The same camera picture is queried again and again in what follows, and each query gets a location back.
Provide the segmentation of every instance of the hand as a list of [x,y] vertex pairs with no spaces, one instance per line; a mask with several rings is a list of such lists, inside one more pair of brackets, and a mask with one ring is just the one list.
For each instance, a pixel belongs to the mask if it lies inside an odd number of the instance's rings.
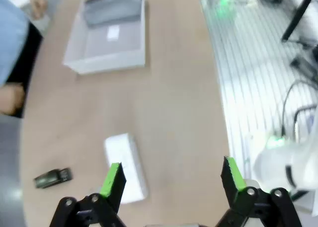
[[32,7],[32,15],[35,20],[41,19],[47,8],[46,0],[30,0]]
[[23,103],[24,90],[21,84],[9,83],[0,87],[0,113],[12,115]]

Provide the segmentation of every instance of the white label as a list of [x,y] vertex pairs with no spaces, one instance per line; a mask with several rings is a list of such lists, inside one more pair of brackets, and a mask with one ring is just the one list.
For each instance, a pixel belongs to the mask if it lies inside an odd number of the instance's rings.
[[119,37],[119,25],[113,25],[108,28],[107,40],[117,41]]

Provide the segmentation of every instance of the gray pouch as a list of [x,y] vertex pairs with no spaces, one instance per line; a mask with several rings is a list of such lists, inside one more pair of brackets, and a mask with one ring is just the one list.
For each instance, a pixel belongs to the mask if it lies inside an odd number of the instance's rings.
[[139,20],[142,0],[86,0],[84,19],[89,27]]

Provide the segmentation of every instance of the person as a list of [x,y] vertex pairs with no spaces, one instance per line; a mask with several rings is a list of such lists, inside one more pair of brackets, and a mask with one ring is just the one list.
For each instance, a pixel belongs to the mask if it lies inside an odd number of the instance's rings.
[[[40,19],[46,0],[30,0]],[[0,113],[23,117],[24,101],[42,35],[26,14],[9,0],[0,0]]]

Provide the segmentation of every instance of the black pants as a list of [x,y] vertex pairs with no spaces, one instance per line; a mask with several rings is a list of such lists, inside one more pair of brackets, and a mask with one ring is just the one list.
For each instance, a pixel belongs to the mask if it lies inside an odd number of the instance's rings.
[[[42,35],[38,29],[32,24],[29,24],[28,35],[22,49],[22,52],[15,63],[15,66],[6,82],[22,83],[25,99],[27,97],[29,82],[32,75],[33,65],[42,41]],[[17,118],[23,117],[24,105],[17,110],[13,115]]]

